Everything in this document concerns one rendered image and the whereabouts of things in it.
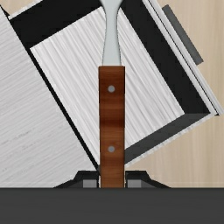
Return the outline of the cabinet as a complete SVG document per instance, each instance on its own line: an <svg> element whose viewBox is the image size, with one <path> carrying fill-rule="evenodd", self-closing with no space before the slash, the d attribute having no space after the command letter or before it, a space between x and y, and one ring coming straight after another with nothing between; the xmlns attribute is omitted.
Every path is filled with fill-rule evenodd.
<svg viewBox="0 0 224 224"><path fill-rule="evenodd" d="M0 187L54 187L93 169L0 7Z"/></svg>

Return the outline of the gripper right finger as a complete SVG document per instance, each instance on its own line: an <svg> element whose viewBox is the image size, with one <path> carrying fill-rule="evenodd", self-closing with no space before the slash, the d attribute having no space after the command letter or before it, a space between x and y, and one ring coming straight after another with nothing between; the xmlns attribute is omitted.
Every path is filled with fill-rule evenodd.
<svg viewBox="0 0 224 224"><path fill-rule="evenodd" d="M167 188L154 179L151 179L147 171L126 171L125 172L126 188Z"/></svg>

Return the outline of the wooden-handled fork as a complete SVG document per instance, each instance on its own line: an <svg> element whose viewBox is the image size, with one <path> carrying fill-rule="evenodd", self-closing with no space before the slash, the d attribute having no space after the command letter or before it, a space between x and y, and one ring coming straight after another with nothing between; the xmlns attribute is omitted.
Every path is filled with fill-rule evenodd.
<svg viewBox="0 0 224 224"><path fill-rule="evenodd" d="M125 67L117 34L117 14L123 0L100 0L106 32L99 67L101 188L124 188Z"/></svg>

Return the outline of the open cabinet drawer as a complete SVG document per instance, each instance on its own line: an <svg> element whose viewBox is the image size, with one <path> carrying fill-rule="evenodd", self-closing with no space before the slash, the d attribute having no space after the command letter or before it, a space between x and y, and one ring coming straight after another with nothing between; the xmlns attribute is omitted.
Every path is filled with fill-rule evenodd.
<svg viewBox="0 0 224 224"><path fill-rule="evenodd" d="M100 162L97 70L105 14L99 0L42 0L10 24L49 94L52 119L30 129L25 148L65 152L93 168ZM126 66L125 164L221 112L156 0L124 0L118 13Z"/></svg>

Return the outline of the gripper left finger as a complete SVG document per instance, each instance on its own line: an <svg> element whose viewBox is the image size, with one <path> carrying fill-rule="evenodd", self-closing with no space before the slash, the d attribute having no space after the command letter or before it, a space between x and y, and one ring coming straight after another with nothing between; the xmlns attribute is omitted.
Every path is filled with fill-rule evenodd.
<svg viewBox="0 0 224 224"><path fill-rule="evenodd" d="M78 171L73 179L57 185L57 188L98 188L98 171Z"/></svg>

